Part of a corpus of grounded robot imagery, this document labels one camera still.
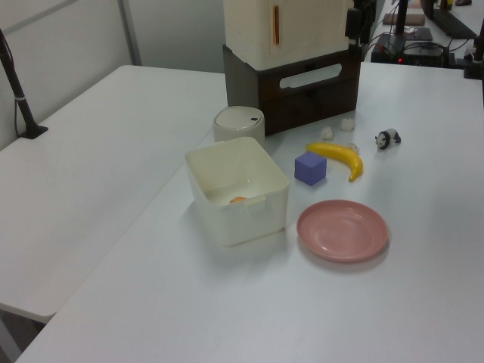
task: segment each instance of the toy banana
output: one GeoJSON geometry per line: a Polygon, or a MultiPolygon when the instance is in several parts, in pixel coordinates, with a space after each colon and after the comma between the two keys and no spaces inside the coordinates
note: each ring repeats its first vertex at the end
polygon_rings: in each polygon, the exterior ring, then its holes
{"type": "Polygon", "coordinates": [[[363,172],[363,162],[358,154],[341,145],[329,144],[327,142],[313,142],[306,145],[307,151],[312,151],[315,154],[323,157],[330,157],[331,159],[339,160],[351,169],[351,175],[349,181],[353,182],[363,172]]]}

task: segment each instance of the toy panda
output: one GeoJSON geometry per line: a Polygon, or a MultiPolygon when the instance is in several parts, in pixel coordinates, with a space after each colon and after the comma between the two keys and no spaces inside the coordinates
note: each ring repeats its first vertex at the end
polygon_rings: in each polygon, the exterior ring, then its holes
{"type": "Polygon", "coordinates": [[[380,150],[385,150],[390,145],[391,140],[394,140],[396,144],[402,142],[398,132],[394,129],[382,131],[378,136],[375,136],[375,140],[380,150]]]}

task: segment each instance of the white toy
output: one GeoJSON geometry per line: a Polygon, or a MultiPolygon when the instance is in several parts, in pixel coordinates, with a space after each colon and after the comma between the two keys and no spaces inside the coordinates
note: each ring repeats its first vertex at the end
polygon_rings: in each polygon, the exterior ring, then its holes
{"type": "Polygon", "coordinates": [[[333,129],[331,127],[324,127],[321,130],[321,140],[333,140],[333,129]]]}
{"type": "Polygon", "coordinates": [[[346,147],[348,149],[355,151],[358,155],[360,154],[360,149],[358,148],[358,146],[356,146],[356,144],[353,144],[353,143],[347,144],[346,147]]]}
{"type": "Polygon", "coordinates": [[[355,129],[355,119],[342,119],[340,128],[347,132],[353,131],[355,129]]]}
{"type": "Polygon", "coordinates": [[[387,129],[378,134],[378,136],[375,136],[375,142],[380,150],[385,150],[391,141],[394,141],[395,144],[402,142],[400,135],[395,129],[387,129]]]}

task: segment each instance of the drawer handle cutout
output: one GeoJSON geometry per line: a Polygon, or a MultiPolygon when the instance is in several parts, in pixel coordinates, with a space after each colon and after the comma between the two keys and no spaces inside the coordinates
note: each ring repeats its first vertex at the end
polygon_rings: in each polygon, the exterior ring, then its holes
{"type": "Polygon", "coordinates": [[[338,77],[343,67],[341,64],[333,64],[332,66],[320,68],[318,70],[310,70],[295,76],[286,77],[281,79],[279,87],[281,88],[298,88],[304,85],[311,85],[312,83],[325,81],[338,77]]]}

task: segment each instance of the square storage box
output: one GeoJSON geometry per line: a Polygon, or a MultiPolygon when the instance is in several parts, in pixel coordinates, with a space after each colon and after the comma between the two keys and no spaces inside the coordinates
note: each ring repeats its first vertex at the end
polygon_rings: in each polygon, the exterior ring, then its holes
{"type": "Polygon", "coordinates": [[[195,204],[213,240],[231,246],[282,229],[289,181],[254,138],[186,154],[195,204]],[[230,203],[235,197],[245,200],[230,203]]]}

